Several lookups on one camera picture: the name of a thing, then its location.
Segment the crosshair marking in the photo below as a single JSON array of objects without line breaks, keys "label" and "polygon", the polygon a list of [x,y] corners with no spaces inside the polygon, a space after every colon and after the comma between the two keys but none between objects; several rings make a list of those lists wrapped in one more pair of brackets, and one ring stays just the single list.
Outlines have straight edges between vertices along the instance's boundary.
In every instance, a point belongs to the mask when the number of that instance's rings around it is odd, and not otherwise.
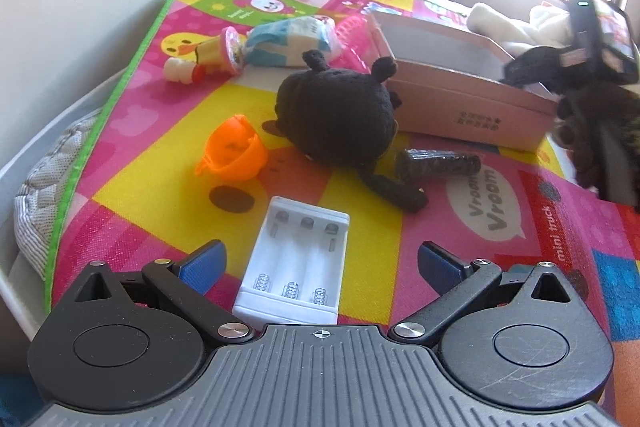
[{"label": "crosshair marking", "polygon": [[314,331],[313,333],[311,333],[316,339],[327,339],[329,337],[329,335],[332,335],[333,333],[329,333],[329,331],[327,330],[318,330],[318,331]]}]

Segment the speech bubble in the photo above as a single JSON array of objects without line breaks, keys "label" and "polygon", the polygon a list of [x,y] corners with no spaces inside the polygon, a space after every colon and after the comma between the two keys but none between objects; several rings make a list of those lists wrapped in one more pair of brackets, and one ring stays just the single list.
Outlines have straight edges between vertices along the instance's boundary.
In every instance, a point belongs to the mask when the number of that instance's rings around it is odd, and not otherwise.
[{"label": "speech bubble", "polygon": [[447,198],[460,220],[489,241],[525,237],[516,193],[496,169],[482,165],[478,174],[447,181]]}]

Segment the white plush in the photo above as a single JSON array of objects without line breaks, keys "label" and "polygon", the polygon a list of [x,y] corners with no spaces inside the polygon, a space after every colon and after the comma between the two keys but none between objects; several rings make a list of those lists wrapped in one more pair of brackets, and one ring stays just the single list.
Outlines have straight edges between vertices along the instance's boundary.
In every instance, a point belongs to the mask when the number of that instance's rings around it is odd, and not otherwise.
[{"label": "white plush", "polygon": [[534,46],[564,48],[572,40],[569,13],[556,6],[534,6],[529,22],[524,22],[478,3],[472,7],[466,27],[497,42],[513,57]]}]

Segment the crocheted toy ear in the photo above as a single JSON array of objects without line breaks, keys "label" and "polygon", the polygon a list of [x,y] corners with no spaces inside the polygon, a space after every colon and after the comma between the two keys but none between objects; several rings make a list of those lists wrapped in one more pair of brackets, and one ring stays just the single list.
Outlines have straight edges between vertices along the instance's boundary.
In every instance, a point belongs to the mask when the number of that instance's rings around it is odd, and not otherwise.
[{"label": "crocheted toy ear", "polygon": [[302,54],[302,60],[304,60],[312,70],[320,73],[329,69],[329,65],[326,63],[324,55],[319,50],[310,50]]},{"label": "crocheted toy ear", "polygon": [[380,84],[398,72],[398,66],[392,57],[380,57],[371,67],[371,76]]}]

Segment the pink box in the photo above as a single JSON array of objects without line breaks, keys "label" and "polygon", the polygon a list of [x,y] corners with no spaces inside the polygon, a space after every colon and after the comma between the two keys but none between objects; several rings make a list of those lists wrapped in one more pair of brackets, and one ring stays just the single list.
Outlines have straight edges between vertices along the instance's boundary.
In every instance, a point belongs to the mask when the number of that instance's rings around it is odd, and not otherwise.
[{"label": "pink box", "polygon": [[498,82],[512,57],[491,39],[382,12],[369,25],[378,55],[398,63],[387,87],[402,100],[400,130],[535,151],[553,127],[556,97]]}]

